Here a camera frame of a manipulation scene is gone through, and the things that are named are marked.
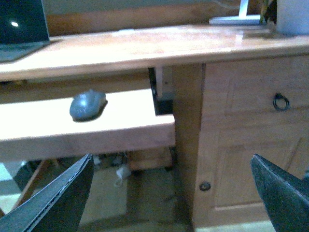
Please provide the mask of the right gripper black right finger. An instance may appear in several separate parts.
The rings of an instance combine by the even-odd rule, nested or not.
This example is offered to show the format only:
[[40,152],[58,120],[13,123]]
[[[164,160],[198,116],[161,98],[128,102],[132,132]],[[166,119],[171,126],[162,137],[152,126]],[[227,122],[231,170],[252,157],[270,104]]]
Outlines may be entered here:
[[303,178],[254,154],[250,167],[258,194],[277,232],[309,230],[309,172]]

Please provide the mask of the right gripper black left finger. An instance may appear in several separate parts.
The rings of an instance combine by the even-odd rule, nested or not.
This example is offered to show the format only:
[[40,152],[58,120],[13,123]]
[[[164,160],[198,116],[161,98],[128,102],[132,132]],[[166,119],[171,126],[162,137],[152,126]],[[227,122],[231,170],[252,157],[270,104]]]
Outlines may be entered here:
[[0,220],[2,232],[75,232],[94,175],[91,154],[84,155],[50,184]]

